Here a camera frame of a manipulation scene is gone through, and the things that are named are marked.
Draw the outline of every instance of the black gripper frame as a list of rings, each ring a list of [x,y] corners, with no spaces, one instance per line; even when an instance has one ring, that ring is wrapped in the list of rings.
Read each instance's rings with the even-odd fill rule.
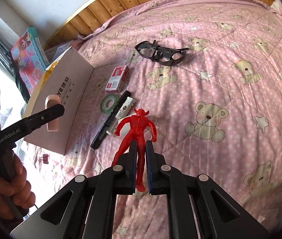
[[[266,239],[269,232],[210,177],[182,174],[146,142],[149,192],[166,195],[170,239]],[[117,166],[77,175],[16,227],[15,239],[111,239],[117,195],[135,192],[137,143]]]

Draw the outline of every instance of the toy box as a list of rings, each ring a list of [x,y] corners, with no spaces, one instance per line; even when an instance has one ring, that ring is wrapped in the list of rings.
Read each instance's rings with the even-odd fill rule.
[[[32,94],[42,73],[49,65],[35,27],[29,27],[11,49],[11,54],[18,66],[20,76]]]
[[[121,92],[123,83],[129,73],[128,66],[117,67],[114,69],[108,84],[105,87],[107,92]]]

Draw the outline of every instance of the pink bed sheet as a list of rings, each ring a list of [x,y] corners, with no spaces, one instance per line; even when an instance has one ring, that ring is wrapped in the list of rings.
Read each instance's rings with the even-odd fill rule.
[[[95,67],[65,156],[30,145],[34,164],[58,191],[77,174],[110,167],[121,138],[90,144],[106,115],[100,103],[113,69],[127,64],[124,85],[150,111],[156,152],[183,173],[208,174],[266,228],[282,219],[282,8],[255,0],[154,0],[109,20],[79,52]],[[163,67],[136,44],[189,47]],[[49,164],[38,160],[49,154]],[[118,196],[113,238],[168,238],[165,196]]]

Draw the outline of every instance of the cardboard box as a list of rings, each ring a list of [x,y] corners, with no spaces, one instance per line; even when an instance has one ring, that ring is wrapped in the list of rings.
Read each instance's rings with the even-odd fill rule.
[[[107,92],[121,92],[123,83],[129,73],[128,66],[117,67],[114,69],[108,84],[105,87]]]
[[[46,98],[52,94],[60,97],[65,113],[59,118],[58,131],[49,132],[47,125],[44,125],[26,136],[25,141],[62,155],[65,154],[73,119],[93,69],[72,47],[47,68],[30,97],[23,117],[44,110]]]

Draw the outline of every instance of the clothing sleeve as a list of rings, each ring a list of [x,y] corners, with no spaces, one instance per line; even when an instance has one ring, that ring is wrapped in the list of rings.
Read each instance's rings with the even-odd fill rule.
[[[11,233],[13,229],[15,229],[18,225],[22,223],[22,219],[17,219],[14,217],[13,219],[3,219],[0,217],[0,223],[5,227],[8,234]]]

